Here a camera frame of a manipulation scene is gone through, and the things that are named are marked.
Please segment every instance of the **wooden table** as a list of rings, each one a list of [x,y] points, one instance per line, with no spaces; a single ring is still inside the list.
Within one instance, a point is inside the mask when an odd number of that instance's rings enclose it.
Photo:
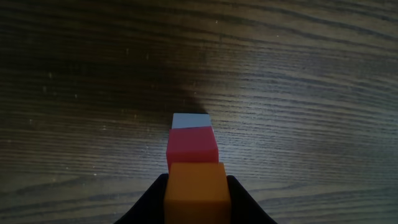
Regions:
[[[105,223],[172,114],[278,223],[398,222],[398,3],[0,2],[0,223]]]

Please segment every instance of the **gray block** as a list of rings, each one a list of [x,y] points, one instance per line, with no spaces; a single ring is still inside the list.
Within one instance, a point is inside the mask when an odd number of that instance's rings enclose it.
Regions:
[[[211,126],[211,119],[208,114],[175,113],[173,115],[172,129],[205,126]]]

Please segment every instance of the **red block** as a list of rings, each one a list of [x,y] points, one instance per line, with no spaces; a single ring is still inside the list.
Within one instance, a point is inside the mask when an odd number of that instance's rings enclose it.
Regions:
[[[166,157],[169,173],[173,162],[218,162],[213,128],[171,129]]]

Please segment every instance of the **red block top face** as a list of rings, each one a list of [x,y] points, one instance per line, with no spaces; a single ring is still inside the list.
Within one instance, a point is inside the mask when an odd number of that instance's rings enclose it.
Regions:
[[[218,162],[213,128],[171,129],[166,156],[169,172],[173,162]]]

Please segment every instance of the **orange cube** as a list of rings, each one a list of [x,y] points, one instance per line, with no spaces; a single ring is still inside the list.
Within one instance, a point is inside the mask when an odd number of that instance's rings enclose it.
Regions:
[[[231,199],[223,163],[171,166],[164,197],[166,224],[229,224]]]

